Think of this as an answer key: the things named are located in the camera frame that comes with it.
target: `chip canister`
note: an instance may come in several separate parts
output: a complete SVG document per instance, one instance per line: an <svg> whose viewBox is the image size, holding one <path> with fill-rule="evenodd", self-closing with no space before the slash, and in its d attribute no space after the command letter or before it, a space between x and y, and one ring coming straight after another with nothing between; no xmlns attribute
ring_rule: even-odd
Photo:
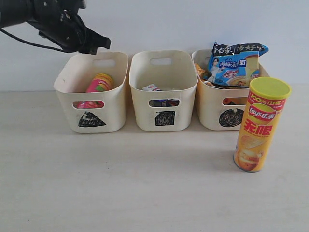
<svg viewBox="0 0 309 232"><path fill-rule="evenodd" d="M276 78L251 81L237 147L235 164L244 171L260 171L268 154L290 86Z"/></svg>

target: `white table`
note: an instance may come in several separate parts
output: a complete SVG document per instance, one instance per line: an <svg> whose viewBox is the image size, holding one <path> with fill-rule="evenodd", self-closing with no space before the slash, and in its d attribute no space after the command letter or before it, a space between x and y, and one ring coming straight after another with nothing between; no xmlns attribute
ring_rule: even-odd
<svg viewBox="0 0 309 232"><path fill-rule="evenodd" d="M293 86L264 169L237 131L76 134L54 92L0 94L1 232L306 232L309 85Z"/></svg>

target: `bin handle hole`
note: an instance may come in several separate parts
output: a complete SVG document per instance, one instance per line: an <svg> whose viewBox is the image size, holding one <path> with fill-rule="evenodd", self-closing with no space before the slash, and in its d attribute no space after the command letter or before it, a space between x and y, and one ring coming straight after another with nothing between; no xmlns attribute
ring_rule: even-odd
<svg viewBox="0 0 309 232"><path fill-rule="evenodd" d="M74 101L72 106L75 109L102 109L105 106L105 103L101 100Z"/></svg>
<svg viewBox="0 0 309 232"><path fill-rule="evenodd" d="M180 105L179 99L154 99L149 101L149 106L153 108L177 107Z"/></svg>
<svg viewBox="0 0 309 232"><path fill-rule="evenodd" d="M224 98L222 101L223 105L245 105L246 103L247 97Z"/></svg>
<svg viewBox="0 0 309 232"><path fill-rule="evenodd" d="M95 59L93 65L96 67L113 67L116 65L116 61L113 59Z"/></svg>
<svg viewBox="0 0 309 232"><path fill-rule="evenodd" d="M150 63L152 65L171 65L172 64L172 59L171 58L151 59Z"/></svg>

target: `storage bin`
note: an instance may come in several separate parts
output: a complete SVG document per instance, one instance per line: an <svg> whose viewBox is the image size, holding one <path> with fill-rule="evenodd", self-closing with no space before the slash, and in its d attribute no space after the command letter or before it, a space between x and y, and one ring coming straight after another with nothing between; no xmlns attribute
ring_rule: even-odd
<svg viewBox="0 0 309 232"><path fill-rule="evenodd" d="M131 63L129 83L137 125L145 131L181 131L192 119L197 75L183 51L144 51ZM154 84L162 91L142 90ZM153 107L152 100L177 100L178 106Z"/></svg>
<svg viewBox="0 0 309 232"><path fill-rule="evenodd" d="M198 50L192 54L193 62L207 69L211 50ZM259 65L260 76L269 76ZM214 131L239 130L249 89L217 89L205 85L198 78L195 106L202 125ZM237 105L224 105L227 98L233 98Z"/></svg>
<svg viewBox="0 0 309 232"><path fill-rule="evenodd" d="M54 83L68 123L77 133L107 133L121 129L126 122L128 55L98 52L73 56ZM105 73L114 81L106 92L85 93L93 78ZM102 101L100 109L77 109L83 101Z"/></svg>

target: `white background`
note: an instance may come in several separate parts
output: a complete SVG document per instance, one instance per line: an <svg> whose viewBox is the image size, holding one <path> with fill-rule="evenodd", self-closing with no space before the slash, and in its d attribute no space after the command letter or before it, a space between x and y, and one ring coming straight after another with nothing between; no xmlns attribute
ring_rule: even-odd
<svg viewBox="0 0 309 232"><path fill-rule="evenodd" d="M261 43L260 63L288 83L309 83L308 1L292 0L90 0L85 24L110 37L112 51L193 52L219 44ZM23 39L52 45L27 24L7 28ZM71 55L43 50L0 34L0 91L53 90Z"/></svg>

